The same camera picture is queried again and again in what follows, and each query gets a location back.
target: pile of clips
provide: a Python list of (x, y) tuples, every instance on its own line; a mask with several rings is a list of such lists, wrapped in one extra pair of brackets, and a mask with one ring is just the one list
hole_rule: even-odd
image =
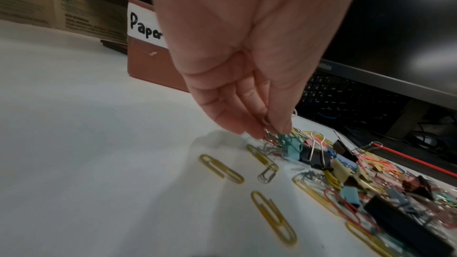
[[(345, 219), (348, 231), (381, 256), (456, 256), (452, 230), (457, 229), (457, 199), (429, 178), (370, 152), (381, 143), (350, 150), (339, 136), (332, 143), (318, 132), (296, 128), (290, 135), (267, 133), (264, 141), (262, 146), (247, 145), (266, 167), (258, 175), (261, 183), (269, 184), (278, 173), (273, 159), (297, 165), (292, 168), (297, 172), (292, 182)], [(200, 156), (200, 162), (222, 178), (244, 182), (239, 173), (211, 156)], [(258, 191), (251, 193), (251, 199), (282, 242), (297, 243), (294, 229), (271, 199)]]

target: white table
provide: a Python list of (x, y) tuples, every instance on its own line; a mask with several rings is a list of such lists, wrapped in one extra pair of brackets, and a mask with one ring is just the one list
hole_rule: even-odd
[[(0, 256), (377, 256), (293, 185), (289, 165), (261, 184), (246, 137), (188, 93), (130, 78), (127, 58), (98, 40), (0, 21), (0, 60)], [(210, 172), (203, 153), (245, 183)], [(274, 200), (296, 246), (273, 233), (253, 190)]]

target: black keyboard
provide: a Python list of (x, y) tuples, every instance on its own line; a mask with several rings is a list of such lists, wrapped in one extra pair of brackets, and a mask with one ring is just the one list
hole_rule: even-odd
[(410, 98), (316, 71), (297, 104), (299, 115), (316, 119), (346, 119), (384, 134), (401, 114)]

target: white label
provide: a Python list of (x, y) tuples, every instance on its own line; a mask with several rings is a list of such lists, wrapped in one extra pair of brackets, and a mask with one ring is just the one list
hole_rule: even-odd
[(130, 37), (168, 48), (155, 12), (129, 3), (127, 18), (127, 34)]

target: computer monitor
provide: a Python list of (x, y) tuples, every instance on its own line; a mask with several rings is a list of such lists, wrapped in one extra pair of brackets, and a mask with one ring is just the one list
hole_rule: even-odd
[(319, 69), (457, 109), (457, 0), (353, 0)]

